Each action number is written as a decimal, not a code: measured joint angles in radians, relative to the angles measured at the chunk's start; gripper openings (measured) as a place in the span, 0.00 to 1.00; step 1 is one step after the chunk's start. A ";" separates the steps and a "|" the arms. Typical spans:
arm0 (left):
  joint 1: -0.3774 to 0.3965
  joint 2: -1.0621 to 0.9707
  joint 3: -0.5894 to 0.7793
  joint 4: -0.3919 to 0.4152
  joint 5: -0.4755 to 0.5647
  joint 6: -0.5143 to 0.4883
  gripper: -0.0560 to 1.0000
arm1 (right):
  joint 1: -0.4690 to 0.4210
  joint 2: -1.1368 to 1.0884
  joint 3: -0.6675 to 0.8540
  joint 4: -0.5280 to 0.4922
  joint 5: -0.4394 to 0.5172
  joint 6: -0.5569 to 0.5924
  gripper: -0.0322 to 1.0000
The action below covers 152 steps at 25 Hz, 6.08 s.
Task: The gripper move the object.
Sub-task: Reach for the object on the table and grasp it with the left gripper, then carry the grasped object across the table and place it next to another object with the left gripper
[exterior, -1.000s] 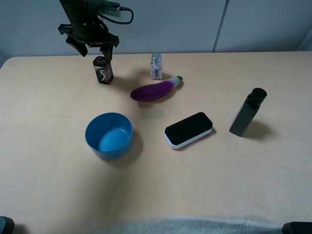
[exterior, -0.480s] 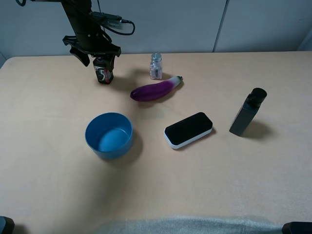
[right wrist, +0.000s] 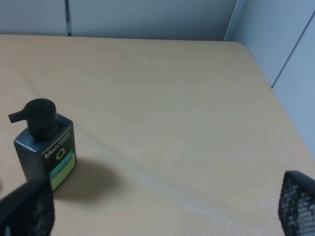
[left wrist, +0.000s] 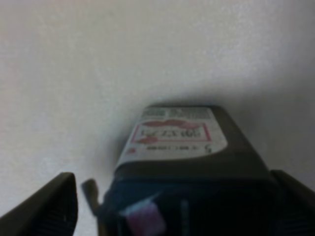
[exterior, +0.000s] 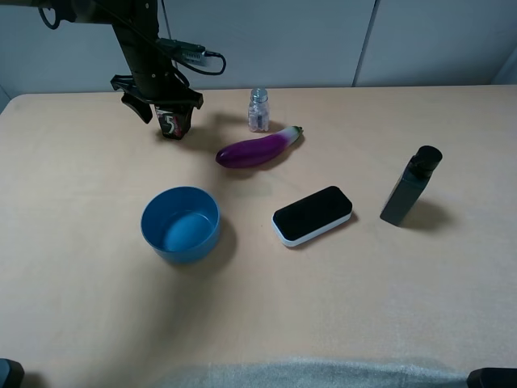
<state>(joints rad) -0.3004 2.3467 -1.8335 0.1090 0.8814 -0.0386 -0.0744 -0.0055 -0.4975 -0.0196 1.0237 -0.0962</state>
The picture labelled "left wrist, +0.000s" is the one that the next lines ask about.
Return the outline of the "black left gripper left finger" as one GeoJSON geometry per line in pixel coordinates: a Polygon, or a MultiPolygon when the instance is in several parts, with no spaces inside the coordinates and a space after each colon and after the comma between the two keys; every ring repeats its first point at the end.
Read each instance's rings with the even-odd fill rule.
{"type": "Polygon", "coordinates": [[[0,218],[2,236],[72,236],[78,220],[76,179],[60,173],[0,218]]]}

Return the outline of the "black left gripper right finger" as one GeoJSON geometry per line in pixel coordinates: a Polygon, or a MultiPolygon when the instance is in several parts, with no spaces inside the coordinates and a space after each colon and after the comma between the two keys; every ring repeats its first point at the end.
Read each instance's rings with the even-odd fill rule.
{"type": "Polygon", "coordinates": [[[315,234],[315,192],[282,170],[272,170],[283,194],[282,211],[275,235],[315,234]]]}

